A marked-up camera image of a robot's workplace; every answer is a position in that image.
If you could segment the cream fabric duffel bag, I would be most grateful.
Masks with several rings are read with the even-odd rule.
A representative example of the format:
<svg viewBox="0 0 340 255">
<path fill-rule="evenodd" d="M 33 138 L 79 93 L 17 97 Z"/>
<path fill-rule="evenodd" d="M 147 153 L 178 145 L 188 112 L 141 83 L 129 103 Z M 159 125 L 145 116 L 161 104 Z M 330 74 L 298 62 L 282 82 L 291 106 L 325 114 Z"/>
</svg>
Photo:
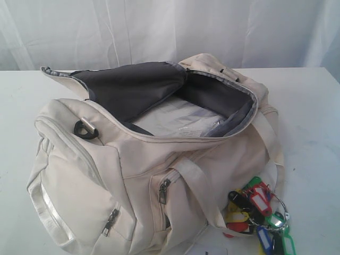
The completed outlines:
<svg viewBox="0 0 340 255">
<path fill-rule="evenodd" d="M 52 240 L 70 254 L 163 254 L 207 226 L 226 227 L 228 194 L 268 162 L 281 194 L 283 154 L 267 88 L 209 54 L 179 63 L 44 75 L 78 99 L 51 100 L 27 190 Z M 133 124 L 176 97 L 226 120 L 205 137 L 161 137 Z"/>
</svg>

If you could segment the colourful key tag bunch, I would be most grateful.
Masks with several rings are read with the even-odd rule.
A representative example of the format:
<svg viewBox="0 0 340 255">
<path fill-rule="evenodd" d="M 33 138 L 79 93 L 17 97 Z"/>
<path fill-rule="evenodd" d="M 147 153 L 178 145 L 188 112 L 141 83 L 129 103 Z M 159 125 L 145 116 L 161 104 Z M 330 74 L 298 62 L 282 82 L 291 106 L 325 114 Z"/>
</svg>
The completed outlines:
<svg viewBox="0 0 340 255">
<path fill-rule="evenodd" d="M 258 176 L 228 194 L 226 227 L 240 234 L 255 235 L 259 254 L 296 254 L 289 219 L 281 198 Z"/>
</svg>

